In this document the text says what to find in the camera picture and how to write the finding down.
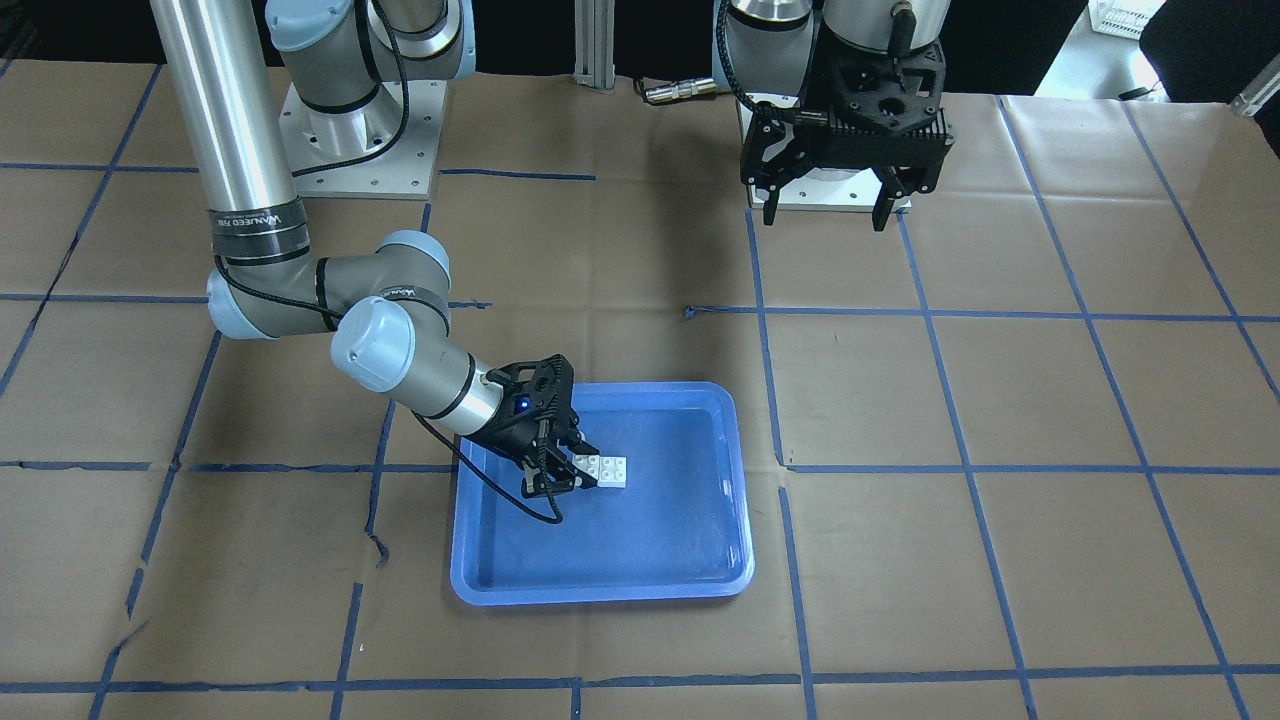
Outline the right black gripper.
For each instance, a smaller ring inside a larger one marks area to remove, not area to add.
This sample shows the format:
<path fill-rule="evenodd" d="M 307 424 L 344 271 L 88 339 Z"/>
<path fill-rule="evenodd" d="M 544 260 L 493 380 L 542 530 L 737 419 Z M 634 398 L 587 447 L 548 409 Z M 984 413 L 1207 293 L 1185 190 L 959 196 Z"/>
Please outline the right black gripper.
<path fill-rule="evenodd" d="M 483 380 L 500 387 L 500 402 L 468 439 L 521 466 L 524 498 L 577 489 L 571 457 L 598 456 L 600 451 L 586 441 L 572 409 L 570 360 L 552 355 L 540 361 L 511 363 L 488 370 Z"/>

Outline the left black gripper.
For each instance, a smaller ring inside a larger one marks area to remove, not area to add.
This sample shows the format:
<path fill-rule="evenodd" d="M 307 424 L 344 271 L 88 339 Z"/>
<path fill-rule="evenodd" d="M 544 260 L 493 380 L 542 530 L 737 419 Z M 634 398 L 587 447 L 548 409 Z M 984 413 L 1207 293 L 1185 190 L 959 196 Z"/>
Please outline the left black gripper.
<path fill-rule="evenodd" d="M 934 191 L 954 146 L 941 99 L 946 70 L 940 42 L 896 60 L 820 42 L 791 106 L 753 104 L 741 179 L 765 191 L 763 223 L 774 224 L 781 191 L 815 168 L 873 170 L 876 232 L 899 200 Z"/>

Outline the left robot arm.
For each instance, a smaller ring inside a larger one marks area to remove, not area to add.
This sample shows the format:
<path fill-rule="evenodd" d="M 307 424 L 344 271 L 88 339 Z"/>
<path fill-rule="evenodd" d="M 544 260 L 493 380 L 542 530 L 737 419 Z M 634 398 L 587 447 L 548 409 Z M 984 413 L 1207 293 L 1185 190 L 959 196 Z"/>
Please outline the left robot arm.
<path fill-rule="evenodd" d="M 899 201 L 929 193 L 954 146 L 942 94 L 946 1 L 721 1 L 713 76 L 748 114 L 742 184 L 765 195 L 813 170 L 869 170 L 882 231 Z"/>

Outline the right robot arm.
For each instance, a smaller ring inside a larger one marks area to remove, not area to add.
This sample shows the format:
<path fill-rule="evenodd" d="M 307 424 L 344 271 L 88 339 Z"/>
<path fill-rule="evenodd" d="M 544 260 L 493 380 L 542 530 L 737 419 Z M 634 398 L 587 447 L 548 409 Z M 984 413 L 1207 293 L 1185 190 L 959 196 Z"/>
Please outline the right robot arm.
<path fill-rule="evenodd" d="M 421 231 L 371 252 L 311 249 L 300 179 L 407 167 L 411 87 L 475 67 L 467 1 L 155 1 L 207 195 L 215 327 L 233 340 L 329 333 L 333 364 L 438 437 L 512 461 L 522 496 L 621 480 L 590 446 L 561 355 L 492 368 L 451 337 L 451 260 Z"/>

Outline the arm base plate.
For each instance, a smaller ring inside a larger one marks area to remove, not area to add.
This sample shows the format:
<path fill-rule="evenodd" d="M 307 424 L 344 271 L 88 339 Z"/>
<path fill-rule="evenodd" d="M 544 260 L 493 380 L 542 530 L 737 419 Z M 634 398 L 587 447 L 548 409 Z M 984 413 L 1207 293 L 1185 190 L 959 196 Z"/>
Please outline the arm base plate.
<path fill-rule="evenodd" d="M 297 195 L 430 199 L 448 94 L 442 79 L 388 82 L 369 105 L 325 114 L 289 87 L 279 126 Z"/>
<path fill-rule="evenodd" d="M 797 99 L 777 94 L 749 94 L 754 102 L 771 102 L 777 108 L 791 108 Z M 739 105 L 740 129 L 745 143 L 753 114 Z M 783 127 L 782 140 L 768 146 L 763 160 L 772 160 L 794 140 L 794 131 Z M 805 176 L 791 181 L 780 191 L 778 210 L 796 211 L 850 211 L 870 213 L 881 192 L 882 183 L 872 169 L 841 170 L 814 168 Z M 763 210 L 768 199 L 767 186 L 748 186 L 748 197 L 753 209 Z"/>

